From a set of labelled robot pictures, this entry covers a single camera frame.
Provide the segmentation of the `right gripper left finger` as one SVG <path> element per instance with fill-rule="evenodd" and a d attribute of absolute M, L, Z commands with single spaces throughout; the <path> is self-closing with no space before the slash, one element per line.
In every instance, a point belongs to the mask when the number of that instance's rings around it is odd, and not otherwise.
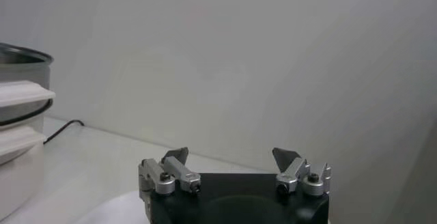
<path fill-rule="evenodd" d="M 180 189 L 190 194 L 201 190 L 201 175 L 185 166 L 189 155 L 187 147 L 169 150 L 158 162 L 154 158 L 143 159 L 138 165 L 139 191 L 154 191 L 159 195 L 170 195 Z"/>

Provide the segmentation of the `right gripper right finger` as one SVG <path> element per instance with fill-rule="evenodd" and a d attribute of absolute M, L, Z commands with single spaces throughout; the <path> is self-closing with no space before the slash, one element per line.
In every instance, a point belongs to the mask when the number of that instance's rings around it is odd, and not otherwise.
<path fill-rule="evenodd" d="M 280 194 L 292 194 L 298 187 L 312 197 L 330 193 L 331 167 L 328 163 L 311 165 L 297 152 L 281 148 L 273 148 L 272 155 L 279 168 L 276 190 Z"/>

